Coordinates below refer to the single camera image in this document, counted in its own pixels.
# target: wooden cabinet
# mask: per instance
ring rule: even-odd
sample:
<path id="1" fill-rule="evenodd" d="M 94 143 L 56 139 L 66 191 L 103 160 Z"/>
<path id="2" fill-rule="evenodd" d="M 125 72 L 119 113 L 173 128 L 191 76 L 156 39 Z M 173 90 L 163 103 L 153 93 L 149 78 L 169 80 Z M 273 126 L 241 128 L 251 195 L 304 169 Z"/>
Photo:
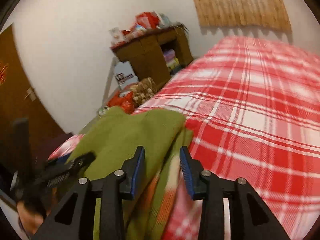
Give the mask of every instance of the wooden cabinet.
<path id="1" fill-rule="evenodd" d="M 183 25 L 149 30 L 145 35 L 111 49 L 120 61 L 130 62 L 139 80 L 151 77 L 158 90 L 171 78 L 163 51 L 174 49 L 182 67 L 193 61 Z"/>

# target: metal screw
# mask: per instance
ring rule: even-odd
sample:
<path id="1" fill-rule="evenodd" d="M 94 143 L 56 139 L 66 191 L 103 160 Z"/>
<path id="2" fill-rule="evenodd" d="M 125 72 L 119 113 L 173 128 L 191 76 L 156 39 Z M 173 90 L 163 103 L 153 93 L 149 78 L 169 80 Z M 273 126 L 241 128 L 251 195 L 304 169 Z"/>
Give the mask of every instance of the metal screw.
<path id="1" fill-rule="evenodd" d="M 247 183 L 247 181 L 244 179 L 244 178 L 239 178 L 237 179 L 237 182 L 240 184 L 240 185 L 244 185 Z"/>
<path id="2" fill-rule="evenodd" d="M 204 170 L 204 171 L 201 171 L 201 175 L 204 176 L 204 177 L 209 177 L 211 175 L 211 172 L 207 171 L 207 170 Z"/>
<path id="3" fill-rule="evenodd" d="M 124 174 L 124 171 L 123 170 L 116 170 L 115 171 L 115 175 L 117 176 L 117 177 L 120 177 L 120 176 L 122 176 Z"/>
<path id="4" fill-rule="evenodd" d="M 86 184 L 86 183 L 88 182 L 88 179 L 85 178 L 85 177 L 83 177 L 83 178 L 80 178 L 80 179 L 78 180 L 78 182 L 79 182 L 79 184 L 83 185 L 83 184 Z"/>

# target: green blanket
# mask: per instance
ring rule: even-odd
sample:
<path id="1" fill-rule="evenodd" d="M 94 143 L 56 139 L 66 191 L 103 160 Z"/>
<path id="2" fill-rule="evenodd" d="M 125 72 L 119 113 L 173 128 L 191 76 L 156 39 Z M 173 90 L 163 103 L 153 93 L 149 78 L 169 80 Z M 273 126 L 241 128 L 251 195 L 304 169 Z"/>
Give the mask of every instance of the green blanket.
<path id="1" fill-rule="evenodd" d="M 161 238 L 172 209 L 179 176 L 179 150 L 189 146 L 192 132 L 185 117 L 174 111 L 153 109 L 127 115 L 112 107 L 80 141 L 69 160 L 94 151 L 96 160 L 84 172 L 90 180 L 120 169 L 137 146 L 145 148 L 146 171 L 134 201 L 124 201 L 127 239 Z M 99 239 L 100 201 L 95 212 L 94 239 Z"/>

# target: beige curtain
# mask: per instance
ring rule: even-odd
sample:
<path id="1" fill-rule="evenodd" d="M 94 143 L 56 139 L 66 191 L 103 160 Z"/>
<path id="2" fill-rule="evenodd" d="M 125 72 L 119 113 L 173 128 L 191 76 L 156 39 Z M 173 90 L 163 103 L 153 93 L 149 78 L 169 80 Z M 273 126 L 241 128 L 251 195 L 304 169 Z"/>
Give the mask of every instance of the beige curtain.
<path id="1" fill-rule="evenodd" d="M 260 25 L 291 31 L 282 0 L 193 0 L 200 26 Z"/>

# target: red item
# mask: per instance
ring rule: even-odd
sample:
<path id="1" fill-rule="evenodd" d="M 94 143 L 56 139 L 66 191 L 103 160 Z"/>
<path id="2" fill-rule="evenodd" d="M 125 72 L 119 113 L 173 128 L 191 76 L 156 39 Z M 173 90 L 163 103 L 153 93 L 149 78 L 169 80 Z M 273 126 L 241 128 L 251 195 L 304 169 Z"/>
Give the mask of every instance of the red item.
<path id="1" fill-rule="evenodd" d="M 132 114 L 134 111 L 134 105 L 132 102 L 124 101 L 120 106 L 127 114 Z"/>
<path id="2" fill-rule="evenodd" d="M 156 29 L 159 25 L 159 18 L 155 13 L 144 12 L 136 16 L 137 24 L 146 29 Z"/>
<path id="3" fill-rule="evenodd" d="M 121 32 L 123 36 L 126 36 L 127 34 L 131 33 L 130 31 L 126 31 L 126 30 L 122 30 Z"/>
<path id="4" fill-rule="evenodd" d="M 125 97 L 119 97 L 120 91 L 118 91 L 113 98 L 108 102 L 108 106 L 120 106 L 127 114 L 131 114 L 134 111 L 134 104 L 132 101 L 133 92 L 131 91 Z"/>
<path id="5" fill-rule="evenodd" d="M 6 64 L 3 69 L 0 69 L 0 85 L 5 82 L 5 79 L 7 78 L 6 70 L 8 68 L 8 65 Z"/>
<path id="6" fill-rule="evenodd" d="M 192 157 L 220 178 L 246 178 L 303 239 L 320 214 L 319 64 L 283 42 L 226 37 L 135 113 L 183 113 Z M 200 218 L 180 179 L 162 240 L 197 239 Z"/>

